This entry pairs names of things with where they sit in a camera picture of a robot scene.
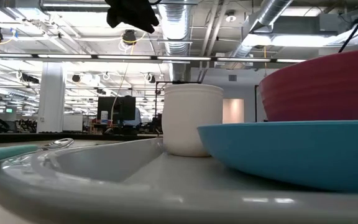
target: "teal object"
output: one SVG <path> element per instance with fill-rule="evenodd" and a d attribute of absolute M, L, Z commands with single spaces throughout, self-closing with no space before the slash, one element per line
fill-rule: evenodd
<path fill-rule="evenodd" d="M 221 124 L 198 128 L 208 152 L 240 171 L 358 193 L 358 121 Z"/>
<path fill-rule="evenodd" d="M 12 156 L 18 156 L 23 153 L 35 152 L 37 149 L 38 149 L 37 145 L 0 147 L 0 160 Z"/>

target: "exposed duct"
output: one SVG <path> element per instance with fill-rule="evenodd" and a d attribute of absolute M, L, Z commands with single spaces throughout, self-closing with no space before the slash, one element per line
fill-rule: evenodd
<path fill-rule="evenodd" d="M 249 16 L 246 20 L 246 35 L 253 29 L 261 26 L 271 26 L 292 3 L 293 0 L 264 0 L 257 17 Z M 246 57 L 254 47 L 247 42 L 246 35 L 241 44 L 232 52 L 231 57 Z"/>
<path fill-rule="evenodd" d="M 164 39 L 186 40 L 189 38 L 189 16 L 191 6 L 179 4 L 159 4 L 162 17 L 161 26 Z M 166 42 L 165 50 L 168 55 L 184 56 L 189 54 L 189 43 Z M 171 81 L 190 81 L 190 64 L 171 63 Z"/>

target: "white cup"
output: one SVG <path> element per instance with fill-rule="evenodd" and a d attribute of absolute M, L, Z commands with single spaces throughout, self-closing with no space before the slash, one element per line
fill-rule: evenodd
<path fill-rule="evenodd" d="M 166 87 L 162 115 L 163 145 L 178 156 L 209 156 L 197 127 L 221 124 L 223 89 L 202 84 Z"/>

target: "computer monitor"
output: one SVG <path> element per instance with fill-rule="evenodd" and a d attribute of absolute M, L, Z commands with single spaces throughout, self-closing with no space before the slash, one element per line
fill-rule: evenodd
<path fill-rule="evenodd" d="M 101 112 L 107 111 L 108 118 L 111 117 L 111 107 L 114 103 L 115 97 L 107 96 L 107 97 L 99 97 L 98 98 L 98 115 L 97 119 L 101 119 Z M 118 97 L 116 100 L 116 104 L 114 105 L 113 110 L 113 120 L 114 121 L 132 121 L 135 120 L 135 107 L 136 107 L 136 98 L 131 96 Z"/>

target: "red bowl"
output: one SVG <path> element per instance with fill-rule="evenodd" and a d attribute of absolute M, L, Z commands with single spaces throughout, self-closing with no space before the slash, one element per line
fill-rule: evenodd
<path fill-rule="evenodd" d="M 259 87 L 269 121 L 358 119 L 358 50 L 285 67 Z"/>

